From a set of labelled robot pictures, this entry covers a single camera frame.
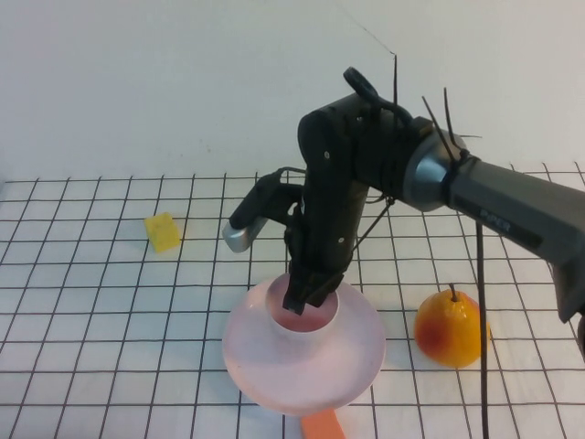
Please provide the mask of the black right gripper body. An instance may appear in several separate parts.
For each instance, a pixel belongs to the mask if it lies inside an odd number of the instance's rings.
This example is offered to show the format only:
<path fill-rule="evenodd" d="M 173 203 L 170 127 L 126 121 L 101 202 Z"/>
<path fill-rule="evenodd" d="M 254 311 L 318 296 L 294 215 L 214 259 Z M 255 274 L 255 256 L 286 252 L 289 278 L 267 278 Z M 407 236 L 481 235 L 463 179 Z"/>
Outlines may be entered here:
<path fill-rule="evenodd" d="M 286 243 L 294 276 L 333 277 L 346 271 L 366 197 L 305 195 L 294 212 Z"/>

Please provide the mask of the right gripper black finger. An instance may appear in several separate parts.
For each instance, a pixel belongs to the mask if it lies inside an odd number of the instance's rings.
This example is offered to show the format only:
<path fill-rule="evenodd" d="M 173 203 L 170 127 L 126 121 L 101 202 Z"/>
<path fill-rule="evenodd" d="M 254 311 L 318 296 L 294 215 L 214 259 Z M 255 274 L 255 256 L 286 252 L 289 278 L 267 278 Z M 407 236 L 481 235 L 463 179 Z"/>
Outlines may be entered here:
<path fill-rule="evenodd" d="M 283 308 L 301 316 L 312 293 L 313 287 L 307 276 L 290 273 L 288 287 L 283 298 Z"/>
<path fill-rule="evenodd" d="M 343 281 L 344 275 L 337 273 L 324 280 L 316 282 L 314 289 L 309 296 L 309 304 L 312 306 L 321 306 L 328 296 L 335 292 L 336 288 Z"/>

